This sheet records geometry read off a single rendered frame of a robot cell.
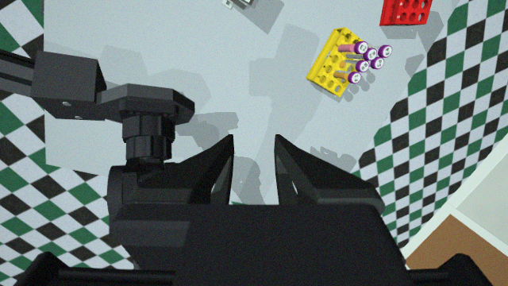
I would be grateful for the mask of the yellow tube rack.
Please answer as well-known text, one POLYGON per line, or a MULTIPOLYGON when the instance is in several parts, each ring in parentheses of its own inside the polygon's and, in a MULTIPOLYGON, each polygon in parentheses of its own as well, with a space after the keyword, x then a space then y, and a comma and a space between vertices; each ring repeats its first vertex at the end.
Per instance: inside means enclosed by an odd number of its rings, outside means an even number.
POLYGON ((348 86, 349 81, 344 80, 344 82, 341 82, 341 79, 333 77, 333 73, 337 70, 347 71, 348 68, 340 68, 340 62, 342 60, 353 59, 346 58, 346 52, 338 52, 338 47, 341 44, 356 44, 358 41, 362 40, 346 27, 334 29, 306 76, 306 79, 314 81, 317 85, 319 84, 319 86, 327 89, 327 91, 340 97, 348 86), (337 85, 339 85, 339 90, 335 91, 337 85))

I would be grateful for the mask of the test tube with pink liquid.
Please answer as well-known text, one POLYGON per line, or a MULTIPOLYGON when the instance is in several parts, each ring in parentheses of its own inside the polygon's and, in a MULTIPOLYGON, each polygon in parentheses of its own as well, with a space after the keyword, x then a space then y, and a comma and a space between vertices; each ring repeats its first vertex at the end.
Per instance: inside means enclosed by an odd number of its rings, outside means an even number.
POLYGON ((341 44, 338 52, 354 52, 355 54, 364 54, 368 50, 366 41, 358 41, 356 44, 341 44))

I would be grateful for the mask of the red tube rack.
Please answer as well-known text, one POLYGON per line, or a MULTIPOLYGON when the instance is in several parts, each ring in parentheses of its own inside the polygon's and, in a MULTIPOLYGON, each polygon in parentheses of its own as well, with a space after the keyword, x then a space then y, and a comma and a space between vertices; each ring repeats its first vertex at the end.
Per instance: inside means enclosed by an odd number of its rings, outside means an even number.
POLYGON ((424 25, 427 22, 432 1, 384 0, 379 25, 424 25), (422 8, 423 2, 425 5, 422 8), (420 21, 419 15, 421 15, 420 21))

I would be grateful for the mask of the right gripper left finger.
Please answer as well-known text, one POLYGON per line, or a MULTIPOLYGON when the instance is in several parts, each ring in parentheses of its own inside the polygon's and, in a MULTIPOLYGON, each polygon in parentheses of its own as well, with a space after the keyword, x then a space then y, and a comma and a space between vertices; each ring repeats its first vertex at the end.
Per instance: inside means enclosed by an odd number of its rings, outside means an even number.
POLYGON ((124 203, 147 200, 229 204, 233 159, 233 135, 229 134, 209 149, 135 184, 124 203))

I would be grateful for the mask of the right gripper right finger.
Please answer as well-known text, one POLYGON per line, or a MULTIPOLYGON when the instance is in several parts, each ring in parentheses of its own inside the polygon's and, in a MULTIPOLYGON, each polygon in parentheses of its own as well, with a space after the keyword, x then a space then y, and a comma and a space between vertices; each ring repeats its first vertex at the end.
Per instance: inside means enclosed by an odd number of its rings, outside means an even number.
POLYGON ((380 215, 385 210, 373 184, 298 148, 280 134, 275 135, 274 156, 279 204, 368 204, 380 215))

